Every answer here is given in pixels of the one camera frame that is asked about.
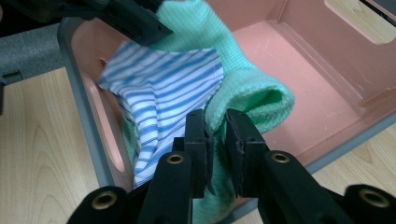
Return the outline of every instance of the plastic storage box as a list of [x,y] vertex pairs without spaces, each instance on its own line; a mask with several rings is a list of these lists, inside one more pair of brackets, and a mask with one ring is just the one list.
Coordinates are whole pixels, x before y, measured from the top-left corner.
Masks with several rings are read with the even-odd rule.
[[[269,148],[315,172],[396,121],[395,40],[378,43],[330,0],[208,2],[249,59],[295,93],[291,115],[264,135]],[[95,84],[127,38],[79,19],[64,20],[58,38],[99,184],[130,190],[120,110]]]

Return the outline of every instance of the wooden table surface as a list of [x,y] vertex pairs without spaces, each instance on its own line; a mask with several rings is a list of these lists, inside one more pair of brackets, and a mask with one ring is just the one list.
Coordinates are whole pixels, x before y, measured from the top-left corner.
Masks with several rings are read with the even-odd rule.
[[[396,195],[396,124],[314,174],[338,193],[366,183]],[[65,223],[98,188],[64,68],[6,86],[0,116],[0,223]],[[257,210],[235,223],[260,223]]]

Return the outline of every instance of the green cloth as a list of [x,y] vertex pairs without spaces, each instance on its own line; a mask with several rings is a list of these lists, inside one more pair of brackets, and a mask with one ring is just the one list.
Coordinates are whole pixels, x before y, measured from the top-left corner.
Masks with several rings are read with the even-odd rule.
[[[258,130],[265,133],[289,115],[294,96],[280,81],[247,59],[233,34],[205,1],[164,1],[157,15],[174,33],[152,45],[153,48],[168,51],[214,48],[223,65],[223,82],[205,107],[205,120],[215,137],[212,183],[216,196],[206,191],[203,199],[193,200],[192,218],[194,224],[216,223],[232,211],[235,202],[223,148],[226,110],[247,113]],[[124,132],[134,130],[126,119],[123,122]]]

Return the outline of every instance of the brass screw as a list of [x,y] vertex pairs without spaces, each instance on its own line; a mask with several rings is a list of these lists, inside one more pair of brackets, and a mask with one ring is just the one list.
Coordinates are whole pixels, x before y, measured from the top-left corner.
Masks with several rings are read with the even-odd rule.
[[390,205],[387,198],[370,189],[361,189],[361,191],[359,191],[359,195],[365,202],[375,207],[385,208]]
[[290,158],[283,153],[274,153],[271,158],[274,161],[286,163],[290,161]]
[[96,210],[107,209],[117,201],[117,194],[113,190],[103,191],[92,201],[92,207]]
[[184,161],[184,157],[181,155],[174,154],[174,155],[168,156],[168,158],[166,160],[171,164],[178,164],[178,163],[181,163]]

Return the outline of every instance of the striped cloth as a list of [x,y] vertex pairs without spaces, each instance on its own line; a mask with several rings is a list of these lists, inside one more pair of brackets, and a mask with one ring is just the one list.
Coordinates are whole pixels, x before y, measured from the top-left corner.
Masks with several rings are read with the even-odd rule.
[[98,84],[111,91],[140,135],[134,186],[149,181],[160,157],[184,136],[186,115],[204,108],[219,88],[223,69],[214,49],[169,52],[122,44]]

